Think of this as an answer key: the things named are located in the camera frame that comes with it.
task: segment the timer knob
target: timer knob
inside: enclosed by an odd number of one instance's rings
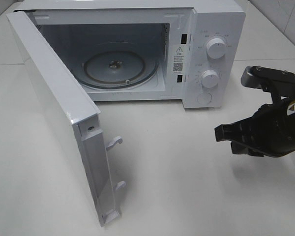
[[[212,59],[219,59],[226,53],[226,42],[222,38],[213,38],[206,44],[206,52]]]
[[[219,76],[214,70],[207,70],[201,75],[201,83],[205,88],[212,88],[218,84]]]

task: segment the power level knob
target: power level knob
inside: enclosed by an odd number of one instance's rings
[[[219,59],[226,53],[226,42],[222,38],[213,38],[206,44],[206,52],[212,59]]]
[[[201,83],[205,88],[212,88],[218,84],[219,76],[214,70],[207,70],[201,75]]]

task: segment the microwave oven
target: microwave oven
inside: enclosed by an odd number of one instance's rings
[[[25,0],[7,15],[47,121],[80,160],[100,225],[119,216],[94,101],[219,107],[245,13],[233,0]]]

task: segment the warning label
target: warning label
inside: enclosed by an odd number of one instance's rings
[[[177,44],[173,46],[172,50],[172,65],[174,73],[183,73],[184,61],[187,52],[186,44]]]
[[[289,104],[287,107],[287,115],[290,116],[291,114],[295,113],[295,100]]]

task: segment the open door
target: open door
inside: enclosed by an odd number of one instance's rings
[[[36,95],[71,163],[82,161],[101,226],[119,216],[97,106],[85,93],[25,12],[7,15]]]

